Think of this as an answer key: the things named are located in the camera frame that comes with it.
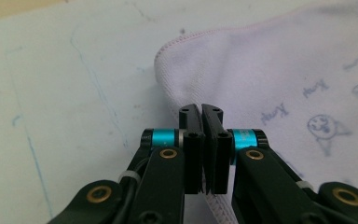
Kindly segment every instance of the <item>black screw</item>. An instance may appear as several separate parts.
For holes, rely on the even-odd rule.
[[[258,151],[251,151],[249,152],[249,155],[253,156],[253,157],[260,157],[260,152]]]
[[[166,157],[170,157],[170,156],[172,156],[173,155],[173,151],[172,150],[166,150],[166,151],[164,151],[164,156],[166,156]]]
[[[159,213],[154,211],[143,212],[139,219],[142,224],[162,224],[162,217]]]
[[[94,192],[92,192],[92,197],[96,199],[100,199],[106,195],[107,191],[106,189],[97,189]]]

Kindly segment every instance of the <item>white cloth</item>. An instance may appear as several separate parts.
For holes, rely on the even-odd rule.
[[[183,105],[218,106],[226,129],[265,131],[316,190],[329,181],[358,188],[358,1],[181,36],[155,69],[176,118]]]

